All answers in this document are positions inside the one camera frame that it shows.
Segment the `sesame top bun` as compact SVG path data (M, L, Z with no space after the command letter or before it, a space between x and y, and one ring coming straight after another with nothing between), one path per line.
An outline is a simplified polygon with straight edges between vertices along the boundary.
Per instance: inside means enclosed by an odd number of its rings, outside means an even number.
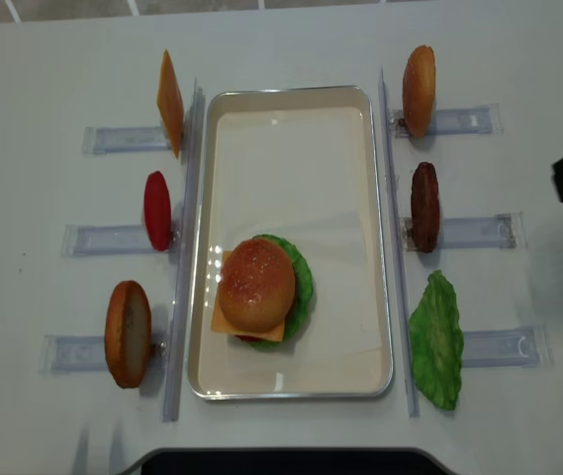
M225 319L247 333L268 333L289 313L296 289L288 254L266 237L241 242L225 259L218 287Z

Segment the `upright brown meat patty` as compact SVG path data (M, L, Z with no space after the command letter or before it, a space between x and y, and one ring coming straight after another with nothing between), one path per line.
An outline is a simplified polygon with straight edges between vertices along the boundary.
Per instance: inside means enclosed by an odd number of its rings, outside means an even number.
M418 165L411 193L412 233L417 250L434 251L440 230L440 206L435 168L429 162Z

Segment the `clear holder lettuce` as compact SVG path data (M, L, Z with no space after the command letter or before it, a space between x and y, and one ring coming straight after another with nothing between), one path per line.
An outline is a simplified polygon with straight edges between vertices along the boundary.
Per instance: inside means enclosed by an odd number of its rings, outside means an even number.
M536 367L551 365L547 326L464 333L464 368Z

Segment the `upright green lettuce leaf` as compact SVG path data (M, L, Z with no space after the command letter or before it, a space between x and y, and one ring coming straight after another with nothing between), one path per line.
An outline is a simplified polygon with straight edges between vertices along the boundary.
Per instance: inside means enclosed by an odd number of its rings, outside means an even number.
M417 388L437 408L455 410L462 387L464 334L455 289L439 270L428 276L409 320L409 337Z

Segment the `green lettuce leaf on stack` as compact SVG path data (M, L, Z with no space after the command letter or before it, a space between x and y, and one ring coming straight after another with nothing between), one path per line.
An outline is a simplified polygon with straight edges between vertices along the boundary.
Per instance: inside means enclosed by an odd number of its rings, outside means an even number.
M247 342L255 349L268 350L292 339L308 320L310 305L314 296L314 282L311 268L300 250L285 238L271 234L256 235L255 238L265 238L279 245L292 262L293 270L299 280L296 307L292 319L285 322L283 338L280 342L261 338L258 342Z

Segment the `red tomato slice on stack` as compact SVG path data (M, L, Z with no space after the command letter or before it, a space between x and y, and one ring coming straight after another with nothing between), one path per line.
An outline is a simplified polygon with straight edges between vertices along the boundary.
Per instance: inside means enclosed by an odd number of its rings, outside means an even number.
M236 335L236 337L245 342L258 342L261 341L260 338L255 336L248 336L248 335Z

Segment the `orange cheese slice on stack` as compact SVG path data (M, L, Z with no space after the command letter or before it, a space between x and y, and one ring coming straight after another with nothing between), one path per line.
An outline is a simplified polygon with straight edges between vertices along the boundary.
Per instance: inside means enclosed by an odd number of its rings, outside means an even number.
M290 264L281 266L281 270L260 270L246 262L243 252L239 251L236 258L231 253L223 253L222 265L229 265L229 284L223 284L221 267L211 330L280 342L293 294Z

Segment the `upright orange cheese slice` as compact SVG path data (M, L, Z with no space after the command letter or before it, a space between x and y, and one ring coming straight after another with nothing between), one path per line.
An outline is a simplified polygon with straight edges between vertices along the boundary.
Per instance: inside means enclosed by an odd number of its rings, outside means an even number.
M163 53L160 67L156 105L173 152L179 157L185 113L181 91L167 49Z

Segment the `upright red tomato slice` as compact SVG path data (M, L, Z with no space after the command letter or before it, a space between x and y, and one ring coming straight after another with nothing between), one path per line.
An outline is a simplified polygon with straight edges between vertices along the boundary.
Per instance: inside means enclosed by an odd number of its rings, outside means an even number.
M172 242L171 204L167 184L160 171L155 171L147 177L143 214L153 248L158 251L167 250Z

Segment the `clear holder cheese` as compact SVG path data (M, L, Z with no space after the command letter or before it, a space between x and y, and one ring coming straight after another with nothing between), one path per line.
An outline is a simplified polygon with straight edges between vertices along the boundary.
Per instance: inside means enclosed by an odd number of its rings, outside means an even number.
M162 126L129 128L87 127L82 144L82 152L86 155L170 149L170 141Z

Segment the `clear holder tomato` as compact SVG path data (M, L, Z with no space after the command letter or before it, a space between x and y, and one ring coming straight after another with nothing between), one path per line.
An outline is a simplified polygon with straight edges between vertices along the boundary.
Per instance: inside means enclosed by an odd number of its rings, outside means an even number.
M105 256L156 253L143 225L67 225L63 236L63 256Z

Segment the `clear holder right buns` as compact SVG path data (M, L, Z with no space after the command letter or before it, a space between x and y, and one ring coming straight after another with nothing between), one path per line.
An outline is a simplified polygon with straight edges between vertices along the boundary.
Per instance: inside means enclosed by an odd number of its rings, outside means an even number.
M395 138L416 138L406 124L402 109L390 109L388 126ZM498 104L478 105L470 108L432 108L430 122L423 138L433 136L491 135L504 131Z

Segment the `golden bun standing right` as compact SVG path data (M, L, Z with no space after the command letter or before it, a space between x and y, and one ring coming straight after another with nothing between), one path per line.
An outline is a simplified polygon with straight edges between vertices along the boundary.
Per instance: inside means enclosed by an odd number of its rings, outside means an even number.
M422 138L429 127L435 102L433 49L419 46L410 55L403 77L403 114L409 133Z

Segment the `cream metal baking tray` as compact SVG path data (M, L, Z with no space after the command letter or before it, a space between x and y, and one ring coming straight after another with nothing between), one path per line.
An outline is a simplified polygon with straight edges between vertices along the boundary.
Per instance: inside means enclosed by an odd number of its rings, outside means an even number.
M393 375L373 109L356 86L226 92L210 103L190 265L193 392L207 401L381 394ZM214 332L223 261L258 235L306 259L314 294L285 341Z

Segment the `brown patty on stack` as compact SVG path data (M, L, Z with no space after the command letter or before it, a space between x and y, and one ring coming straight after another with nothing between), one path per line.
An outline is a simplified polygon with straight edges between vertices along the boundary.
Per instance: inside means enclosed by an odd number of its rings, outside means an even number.
M299 287L299 280L298 280L298 277L296 276L296 273L295 273L294 274L294 287L293 287L291 305L290 305L288 312L286 314L286 317L285 317L286 323L292 319L292 315L293 315L293 312L295 310L296 302L297 302L298 287Z

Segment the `black monitor bottom edge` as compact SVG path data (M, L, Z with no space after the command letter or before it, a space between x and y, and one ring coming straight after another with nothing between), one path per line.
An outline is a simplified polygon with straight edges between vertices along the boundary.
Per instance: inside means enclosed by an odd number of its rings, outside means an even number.
M151 456L139 474L446 474L414 451L376 449L178 450Z

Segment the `upright bottom bun left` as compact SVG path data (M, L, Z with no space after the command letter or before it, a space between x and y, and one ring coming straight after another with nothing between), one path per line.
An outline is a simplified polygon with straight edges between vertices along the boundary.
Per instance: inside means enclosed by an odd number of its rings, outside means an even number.
M146 372L151 347L151 310L142 286L120 282L113 290L104 332L105 359L116 384L137 388Z

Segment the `clear holder left bun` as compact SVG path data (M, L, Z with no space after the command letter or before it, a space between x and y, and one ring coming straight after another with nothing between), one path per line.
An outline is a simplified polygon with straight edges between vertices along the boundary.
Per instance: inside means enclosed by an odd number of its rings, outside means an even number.
M108 372L104 338L98 335L44 337L40 358L43 374Z

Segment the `long clear right rail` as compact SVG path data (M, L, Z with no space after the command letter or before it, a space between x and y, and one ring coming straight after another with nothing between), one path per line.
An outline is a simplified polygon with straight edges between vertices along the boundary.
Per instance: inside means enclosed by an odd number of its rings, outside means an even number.
M390 231L394 254L394 270L398 302L399 327L403 352L404 377L407 395L407 407L410 418L420 414L419 397L412 369L412 354L409 338L409 299L407 291L406 267L404 261L403 241L400 232L400 216L398 206L397 179L393 163L392 140L390 133L390 115L388 90L384 78L384 69L379 74L379 100L381 115L381 133L384 150L387 197L390 206Z

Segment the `long clear rail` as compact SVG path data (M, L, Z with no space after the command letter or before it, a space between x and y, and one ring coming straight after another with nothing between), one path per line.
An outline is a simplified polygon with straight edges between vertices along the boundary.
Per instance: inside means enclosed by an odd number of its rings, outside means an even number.
M381 133L384 150L387 197L390 206L390 231L394 254L394 270L398 302L399 327L403 352L404 377L407 395L407 407L410 418L420 414L419 397L412 369L412 354L409 338L409 299L407 291L406 267L404 261L403 241L400 232L400 216L398 206L397 179L393 163L392 140L390 133L390 115L388 90L384 78L384 69L379 74L379 100L381 115Z
M177 244L176 286L162 407L162 420L166 423L177 421L179 416L185 336L191 310L195 280L195 258L197 257L198 195L204 115L204 91L199 83L195 83L183 149L183 157L186 159L186 180Z

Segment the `long clear left rail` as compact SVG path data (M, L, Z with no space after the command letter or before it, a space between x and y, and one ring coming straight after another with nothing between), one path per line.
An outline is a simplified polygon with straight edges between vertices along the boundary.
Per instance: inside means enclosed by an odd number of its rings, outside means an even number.
M195 83L183 149L183 157L186 159L186 180L177 244L176 286L162 407L162 420L166 423L177 421L179 416L185 336L191 310L195 280L195 258L197 257L198 195L204 115L204 91L199 83Z

